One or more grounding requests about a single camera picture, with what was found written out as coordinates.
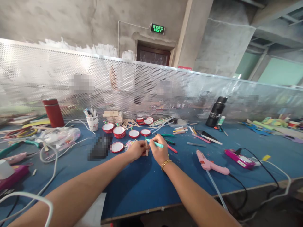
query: forearm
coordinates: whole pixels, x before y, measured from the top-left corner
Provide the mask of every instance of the forearm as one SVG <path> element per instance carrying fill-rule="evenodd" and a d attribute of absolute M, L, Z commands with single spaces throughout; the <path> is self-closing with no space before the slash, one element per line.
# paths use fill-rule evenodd
<path fill-rule="evenodd" d="M 130 161 L 126 153 L 119 154 L 49 193 L 46 198 L 54 206 L 50 226 L 74 226 L 105 187 Z M 10 226 L 44 226 L 48 212 L 48 206 L 38 202 Z"/>
<path fill-rule="evenodd" d="M 164 166 L 163 170 L 170 178 L 183 205 L 198 226 L 240 226 L 219 203 L 176 164 L 169 162 Z"/>

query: red thermos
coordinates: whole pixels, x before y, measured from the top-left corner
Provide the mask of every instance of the red thermos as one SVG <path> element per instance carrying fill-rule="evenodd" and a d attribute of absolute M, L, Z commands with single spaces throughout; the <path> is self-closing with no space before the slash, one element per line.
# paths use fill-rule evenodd
<path fill-rule="evenodd" d="M 58 104 L 57 99 L 44 99 L 42 100 L 47 116 L 50 120 L 50 124 L 53 128 L 64 127 L 64 120 Z"/>

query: pen holder cup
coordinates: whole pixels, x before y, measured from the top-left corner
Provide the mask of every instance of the pen holder cup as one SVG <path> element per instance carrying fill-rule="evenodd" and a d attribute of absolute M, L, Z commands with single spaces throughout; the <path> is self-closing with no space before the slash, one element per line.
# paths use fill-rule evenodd
<path fill-rule="evenodd" d="M 98 114 L 96 117 L 86 117 L 86 121 L 88 123 L 88 127 L 92 131 L 97 131 L 99 128 L 99 118 Z"/>

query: gold bracelet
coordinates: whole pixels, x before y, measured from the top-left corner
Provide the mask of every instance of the gold bracelet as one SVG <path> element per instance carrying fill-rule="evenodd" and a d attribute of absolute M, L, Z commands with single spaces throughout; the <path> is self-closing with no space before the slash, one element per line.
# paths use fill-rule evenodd
<path fill-rule="evenodd" d="M 170 160 L 170 159 L 166 160 L 166 161 L 162 164 L 161 170 L 163 171 L 164 166 L 165 166 L 167 163 L 171 162 L 171 161 L 172 161 L 172 160 Z"/>

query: black thermos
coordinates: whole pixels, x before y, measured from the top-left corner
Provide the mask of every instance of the black thermos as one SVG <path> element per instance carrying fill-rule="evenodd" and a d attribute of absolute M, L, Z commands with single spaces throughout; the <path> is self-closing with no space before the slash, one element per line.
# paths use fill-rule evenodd
<path fill-rule="evenodd" d="M 227 98 L 226 97 L 222 97 L 220 96 L 218 99 L 217 99 L 217 102 L 215 102 L 214 106 L 212 107 L 211 109 L 211 113 L 209 114 L 208 116 L 208 119 L 206 121 L 206 125 L 208 127 L 215 127 L 223 110 L 224 110 L 224 107 L 225 107 L 225 103 L 227 101 Z"/>

